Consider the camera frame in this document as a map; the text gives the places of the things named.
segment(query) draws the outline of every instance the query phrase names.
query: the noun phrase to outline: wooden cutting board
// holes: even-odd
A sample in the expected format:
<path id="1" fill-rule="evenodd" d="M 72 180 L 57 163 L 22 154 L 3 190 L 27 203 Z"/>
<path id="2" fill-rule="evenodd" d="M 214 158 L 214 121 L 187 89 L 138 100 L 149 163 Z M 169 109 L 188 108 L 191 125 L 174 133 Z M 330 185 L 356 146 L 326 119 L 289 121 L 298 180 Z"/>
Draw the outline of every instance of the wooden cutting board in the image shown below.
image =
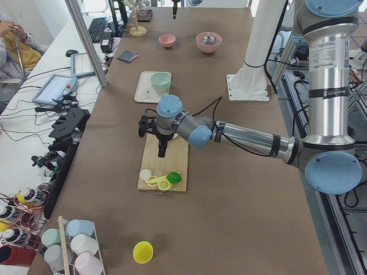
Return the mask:
<path id="1" fill-rule="evenodd" d="M 166 156 L 164 158 L 159 158 L 158 139 L 154 135 L 147 135 L 140 170 L 148 168 L 152 171 L 153 175 L 157 177 L 167 175 L 169 172 L 179 172 L 182 176 L 182 181 L 174 184 L 170 190 L 185 192 L 188 177 L 188 154 L 188 142 L 178 136 L 168 142 Z M 138 189 L 160 191 L 158 187 L 148 186 L 140 178 L 138 180 Z"/>

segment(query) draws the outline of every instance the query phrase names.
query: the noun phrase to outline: black box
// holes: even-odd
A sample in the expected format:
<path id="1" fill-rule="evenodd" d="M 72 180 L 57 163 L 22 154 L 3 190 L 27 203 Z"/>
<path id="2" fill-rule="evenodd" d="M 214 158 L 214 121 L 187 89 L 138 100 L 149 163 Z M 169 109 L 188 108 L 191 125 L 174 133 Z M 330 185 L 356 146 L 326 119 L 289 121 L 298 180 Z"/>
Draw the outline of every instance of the black box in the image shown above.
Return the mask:
<path id="1" fill-rule="evenodd" d="M 102 33 L 101 34 L 101 50 L 103 53 L 111 53 L 112 52 L 112 44 L 114 43 L 114 39 L 112 37 L 112 33 Z"/>

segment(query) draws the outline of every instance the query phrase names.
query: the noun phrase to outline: gray cloth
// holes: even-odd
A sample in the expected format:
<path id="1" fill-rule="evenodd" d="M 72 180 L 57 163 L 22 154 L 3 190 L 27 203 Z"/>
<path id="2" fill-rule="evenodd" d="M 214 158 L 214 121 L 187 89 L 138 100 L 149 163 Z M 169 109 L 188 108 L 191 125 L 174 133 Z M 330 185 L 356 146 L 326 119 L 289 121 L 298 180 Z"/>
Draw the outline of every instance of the gray cloth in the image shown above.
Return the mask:
<path id="1" fill-rule="evenodd" d="M 1 21 L 11 20 L 0 14 Z M 33 35 L 28 32 L 26 34 L 28 37 L 23 43 L 43 54 L 45 51 L 37 45 L 37 41 Z M 5 39 L 0 38 L 0 79 L 4 78 L 22 78 L 22 69 L 15 61 L 13 55 L 6 49 Z"/>

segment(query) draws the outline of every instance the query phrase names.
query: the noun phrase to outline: black mouse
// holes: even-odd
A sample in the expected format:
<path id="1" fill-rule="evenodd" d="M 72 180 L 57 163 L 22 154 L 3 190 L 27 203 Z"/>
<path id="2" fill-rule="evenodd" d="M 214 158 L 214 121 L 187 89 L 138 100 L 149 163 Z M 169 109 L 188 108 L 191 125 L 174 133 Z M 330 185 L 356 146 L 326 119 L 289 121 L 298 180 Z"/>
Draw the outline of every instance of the black mouse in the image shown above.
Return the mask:
<path id="1" fill-rule="evenodd" d="M 67 50 L 67 52 L 65 53 L 65 55 L 67 57 L 70 57 L 72 54 L 77 54 L 79 53 L 77 50 Z"/>

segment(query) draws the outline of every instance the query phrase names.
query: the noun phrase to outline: keyboard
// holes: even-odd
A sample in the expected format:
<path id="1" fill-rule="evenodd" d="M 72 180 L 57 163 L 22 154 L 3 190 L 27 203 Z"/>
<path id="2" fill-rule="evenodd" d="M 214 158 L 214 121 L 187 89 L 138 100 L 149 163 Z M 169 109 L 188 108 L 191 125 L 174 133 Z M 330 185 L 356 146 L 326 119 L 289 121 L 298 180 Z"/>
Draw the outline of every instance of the keyboard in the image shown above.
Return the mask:
<path id="1" fill-rule="evenodd" d="M 101 41 L 101 34 L 104 30 L 104 27 L 106 26 L 106 23 L 107 23 L 106 17 L 94 18 L 92 20 L 88 32 L 89 35 L 91 36 L 93 43 L 98 43 Z"/>

